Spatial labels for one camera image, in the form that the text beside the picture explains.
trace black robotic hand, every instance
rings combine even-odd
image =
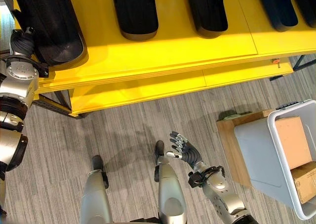
[[[195,164],[203,161],[199,151],[188,141],[188,139],[181,134],[172,131],[170,141],[174,143],[173,149],[178,152],[168,151],[167,156],[181,159],[187,162],[193,169]]]

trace floor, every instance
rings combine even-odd
[[[315,66],[273,82],[263,79],[137,103],[93,112],[80,120],[33,106],[25,120],[29,145],[24,160],[7,173],[8,220],[15,224],[79,223],[80,200],[95,154],[106,163],[114,220],[156,216],[154,144],[161,139],[166,150],[170,149],[169,133],[175,130],[189,138],[207,164],[226,167],[232,189],[258,223],[316,223],[315,217],[303,222],[282,203],[232,182],[216,128],[223,111],[260,111],[308,98],[316,99]],[[202,190],[189,187],[189,166],[170,162],[185,195],[188,224],[220,224]]]

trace cardboard box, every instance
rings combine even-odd
[[[312,161],[291,170],[301,204],[316,196],[316,162]]]
[[[276,120],[276,129],[290,170],[312,161],[300,117]]]

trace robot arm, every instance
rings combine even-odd
[[[258,224],[245,208],[244,203],[231,191],[223,167],[208,167],[198,150],[187,138],[177,132],[170,134],[170,141],[177,152],[168,151],[167,156],[187,162],[193,172],[189,173],[192,188],[202,187],[205,196],[213,204],[225,224]]]
[[[32,28],[27,28],[26,32],[13,30],[11,55],[1,59],[5,61],[5,67],[1,67],[0,81],[0,219],[6,216],[3,210],[5,173],[22,162],[28,143],[21,133],[23,120],[38,88],[39,67],[31,59],[34,50],[32,34]]]

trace yellow shelf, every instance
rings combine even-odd
[[[284,58],[279,67],[267,60],[76,88],[69,90],[72,115],[292,72],[288,59]]]
[[[260,0],[239,0],[239,2],[258,54],[316,51],[316,30],[305,23],[295,0],[291,2],[298,18],[298,25],[281,33],[271,26]]]
[[[224,0],[229,29],[211,40],[196,34],[188,0],[156,0],[157,35],[140,43],[121,35],[113,0],[72,3],[88,57],[51,68],[38,93],[197,70],[213,60],[257,54],[238,0]]]
[[[137,43],[120,34],[113,0],[72,0],[88,54],[76,62],[51,67],[49,78],[40,79],[36,92],[204,69],[235,71],[235,64],[314,53],[316,30],[307,26],[292,2],[299,24],[280,33],[270,26],[259,0],[224,0],[227,32],[216,39],[203,39],[195,32],[188,0],[156,0],[157,35]]]

